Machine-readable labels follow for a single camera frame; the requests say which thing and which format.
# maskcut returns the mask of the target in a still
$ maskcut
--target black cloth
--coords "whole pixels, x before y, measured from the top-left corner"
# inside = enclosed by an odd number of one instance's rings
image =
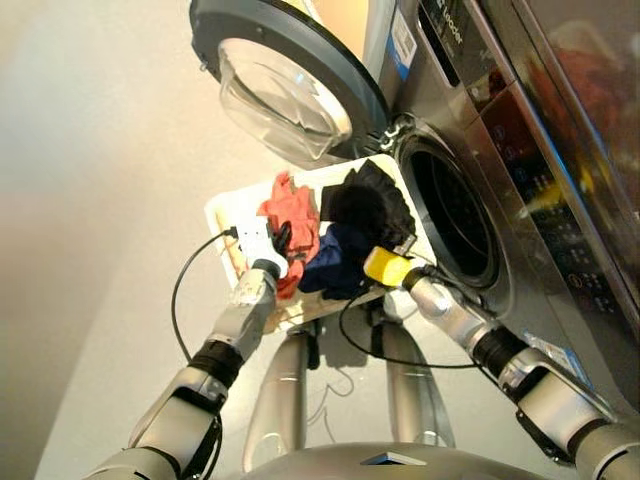
[[[302,292],[324,290],[325,299],[352,298],[365,279],[363,265],[373,245],[351,225],[333,223],[320,237],[320,250],[305,265],[298,284]]]
[[[322,189],[320,220],[351,225],[387,250],[416,232],[415,221],[393,179],[371,160],[351,170],[341,185]]]

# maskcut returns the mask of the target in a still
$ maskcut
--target washing machine door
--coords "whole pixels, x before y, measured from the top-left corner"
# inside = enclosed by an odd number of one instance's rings
[[[382,92],[318,22],[280,0],[193,0],[190,20],[226,112],[270,149],[298,163],[378,149],[389,120]]]

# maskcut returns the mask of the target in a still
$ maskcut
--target red cloth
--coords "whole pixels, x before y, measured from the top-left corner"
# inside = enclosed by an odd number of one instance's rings
[[[291,298],[302,278],[304,266],[318,253],[320,246],[319,215],[311,201],[311,190],[309,187],[295,189],[289,174],[283,172],[273,182],[271,199],[260,205],[257,215],[268,216],[274,232],[280,230],[284,222],[291,222],[291,241],[286,251],[289,272],[278,280],[278,298]],[[293,259],[301,253],[305,254],[304,259]]]

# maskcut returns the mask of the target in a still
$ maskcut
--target sticker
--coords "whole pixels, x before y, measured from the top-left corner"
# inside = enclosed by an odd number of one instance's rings
[[[526,330],[524,331],[524,338],[529,346],[537,348],[551,360],[573,373],[585,385],[593,388],[593,384],[589,381],[587,374],[578,361],[578,357],[572,350],[569,350],[568,348],[560,348],[553,343],[549,343],[546,340],[536,337]]]
[[[387,38],[387,50],[391,53],[396,69],[402,80],[409,76],[409,67],[416,54],[416,44],[409,26],[400,10],[396,9],[391,24],[391,32]]]

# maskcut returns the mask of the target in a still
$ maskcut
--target laundry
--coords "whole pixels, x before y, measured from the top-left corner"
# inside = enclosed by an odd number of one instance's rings
[[[371,160],[351,170],[341,185],[322,189],[320,219],[351,225],[372,245],[390,251],[416,232],[402,192]]]
[[[320,237],[320,250],[304,269],[298,288],[309,293],[323,290],[325,299],[352,298],[365,279],[363,264],[373,244],[352,225],[333,223]]]
[[[318,253],[318,212],[311,201],[311,190],[295,188],[288,173],[279,174],[271,189],[271,198],[260,205],[256,215],[269,217],[274,232],[287,230],[282,253],[289,263],[289,272],[278,280],[278,298],[291,298],[302,278],[305,264]]]

